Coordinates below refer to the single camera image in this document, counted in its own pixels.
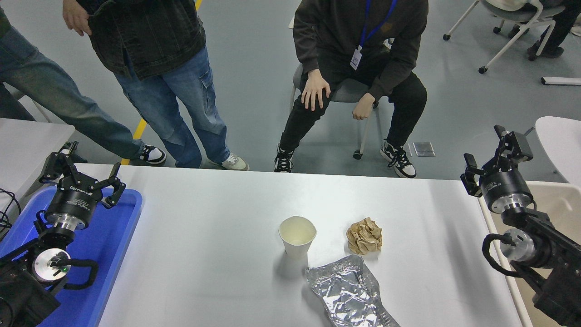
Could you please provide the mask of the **seated person's right hand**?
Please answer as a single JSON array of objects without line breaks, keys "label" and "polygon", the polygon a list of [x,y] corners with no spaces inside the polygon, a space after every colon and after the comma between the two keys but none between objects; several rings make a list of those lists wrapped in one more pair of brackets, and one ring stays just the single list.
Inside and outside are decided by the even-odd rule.
[{"label": "seated person's right hand", "polygon": [[320,69],[313,69],[307,73],[307,82],[301,93],[301,103],[305,109],[314,111],[324,107],[324,99],[331,94],[330,84],[322,77]]}]

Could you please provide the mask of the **seated person's left hand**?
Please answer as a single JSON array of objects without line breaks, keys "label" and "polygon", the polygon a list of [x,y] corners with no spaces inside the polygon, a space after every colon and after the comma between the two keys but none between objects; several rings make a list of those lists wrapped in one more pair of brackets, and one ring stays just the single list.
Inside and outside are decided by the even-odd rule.
[{"label": "seated person's left hand", "polygon": [[352,116],[355,120],[364,120],[369,118],[372,108],[375,104],[375,98],[370,93],[365,93],[357,102]]}]

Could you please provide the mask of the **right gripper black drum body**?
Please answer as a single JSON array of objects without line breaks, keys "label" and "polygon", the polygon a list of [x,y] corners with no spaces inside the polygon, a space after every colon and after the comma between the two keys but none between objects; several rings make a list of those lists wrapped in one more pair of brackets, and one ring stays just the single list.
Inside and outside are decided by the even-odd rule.
[{"label": "right gripper black drum body", "polygon": [[534,201],[527,183],[516,169],[483,175],[479,178],[479,187],[486,206],[492,213],[527,207]]}]

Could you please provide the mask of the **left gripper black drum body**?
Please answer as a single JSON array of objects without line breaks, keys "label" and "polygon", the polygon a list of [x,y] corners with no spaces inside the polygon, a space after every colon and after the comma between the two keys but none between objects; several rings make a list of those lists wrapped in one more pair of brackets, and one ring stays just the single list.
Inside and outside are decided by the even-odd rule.
[{"label": "left gripper black drum body", "polygon": [[45,212],[45,220],[54,223],[57,217],[69,215],[89,223],[93,219],[96,205],[102,199],[102,191],[96,188],[95,178],[83,177],[77,183],[73,177],[61,178],[54,198]]}]

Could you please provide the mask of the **standing person's right hand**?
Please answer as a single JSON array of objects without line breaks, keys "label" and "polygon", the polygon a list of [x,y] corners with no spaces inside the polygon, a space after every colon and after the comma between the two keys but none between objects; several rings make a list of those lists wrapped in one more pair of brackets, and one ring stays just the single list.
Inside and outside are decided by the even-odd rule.
[{"label": "standing person's right hand", "polygon": [[69,30],[74,30],[79,36],[91,36],[89,14],[76,0],[62,1],[62,16]]}]

